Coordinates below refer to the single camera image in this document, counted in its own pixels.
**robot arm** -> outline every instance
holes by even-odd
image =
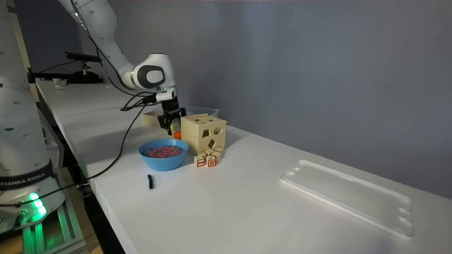
[[[134,67],[121,54],[114,40],[116,14],[107,0],[59,0],[59,3],[89,33],[127,89],[164,91],[160,92],[162,100],[175,98],[174,74],[167,55],[151,54]]]

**cable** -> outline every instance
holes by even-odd
[[[130,103],[133,99],[141,96],[143,93],[147,93],[147,92],[141,92],[141,93],[137,93],[137,95],[131,96],[131,98],[127,100],[127,103],[126,103],[120,110],[121,110],[121,112],[129,112],[129,110],[131,110],[131,109],[134,109],[134,107],[141,107],[143,105],[150,105],[150,103],[151,103],[151,105],[155,105],[155,103],[157,103],[157,102],[155,102],[155,93],[153,93],[153,95],[148,95],[148,96],[141,98],[138,102],[136,102],[134,105],[129,106],[129,103]]]
[[[95,40],[93,40],[89,34],[88,34],[88,37],[89,37],[90,43],[95,45],[95,48],[96,48],[96,55],[97,55],[97,58],[100,59],[99,65],[102,67],[102,69],[103,69],[106,78],[109,79],[109,82],[110,82],[117,91],[120,91],[120,92],[123,92],[123,93],[126,93],[126,95],[130,95],[130,96],[136,96],[134,93],[130,93],[130,92],[127,92],[127,91],[120,89],[120,88],[112,81],[107,69],[105,68],[105,65],[103,65],[103,62],[102,62],[102,57],[100,57],[100,54],[99,54],[99,52],[100,52],[100,48],[97,47],[97,44],[95,43]]]
[[[49,68],[45,68],[45,69],[42,69],[40,72],[35,72],[35,74],[42,74],[42,72],[47,72],[47,71],[51,71],[51,69],[55,69],[55,68],[59,68],[59,67],[71,65],[73,62],[78,62],[78,61],[61,62],[61,64],[52,65]]]
[[[105,170],[102,170],[100,172],[97,172],[97,174],[95,174],[95,175],[92,175],[92,177],[89,177],[89,178],[86,178],[86,184],[88,184],[88,181],[95,179],[95,178],[103,175],[105,172],[107,172],[107,171],[121,158],[123,151],[124,151],[126,139],[127,139],[127,136],[129,136],[133,124],[137,122],[138,116],[143,113],[143,110],[144,110],[145,106],[150,106],[150,105],[143,105],[143,107],[140,109],[140,112],[137,113],[137,116],[131,120],[130,126],[127,127],[127,130],[126,130],[126,133],[124,133],[124,136],[123,136],[120,148],[119,148],[119,154],[116,155],[116,158],[114,158]],[[81,188],[81,186],[83,186],[83,185],[85,185],[85,184],[66,185],[66,186],[62,186],[62,188],[59,188],[59,189],[55,189],[55,191],[52,191],[52,192],[48,192],[48,194],[40,196],[40,199],[44,199],[44,198],[47,198],[47,196],[51,196],[51,195],[54,195],[54,194],[57,194],[57,192],[61,192],[61,191],[64,191],[64,189],[69,189],[69,188],[73,188],[73,186]],[[23,206],[23,205],[32,203],[34,201],[25,201],[25,202],[17,202],[17,203],[0,203],[0,208],[20,208],[20,206]]]

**black marker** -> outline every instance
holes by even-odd
[[[147,182],[150,185],[150,189],[154,189],[154,178],[153,178],[153,175],[147,175]]]

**wooden cube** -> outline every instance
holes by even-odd
[[[225,148],[226,122],[208,116],[194,115],[181,119],[182,141],[188,143],[195,154],[206,150]]]
[[[202,155],[196,155],[195,157],[195,164],[196,164],[196,168],[202,168],[206,165],[206,158],[202,157]]]
[[[213,155],[209,155],[206,161],[208,161],[208,168],[216,167],[216,158]]]

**blue bowl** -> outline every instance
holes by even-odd
[[[175,157],[168,157],[168,158],[151,158],[148,155],[145,155],[145,153],[148,150],[153,148],[160,148],[160,147],[178,147],[181,148],[181,154],[175,155]],[[172,140],[172,139],[162,139],[162,140],[153,140],[150,143],[144,143],[140,148],[138,153],[141,154],[143,161],[145,162],[145,165],[148,165],[150,168],[155,170],[155,171],[171,171],[178,168],[188,151],[188,144],[181,141],[181,140]]]

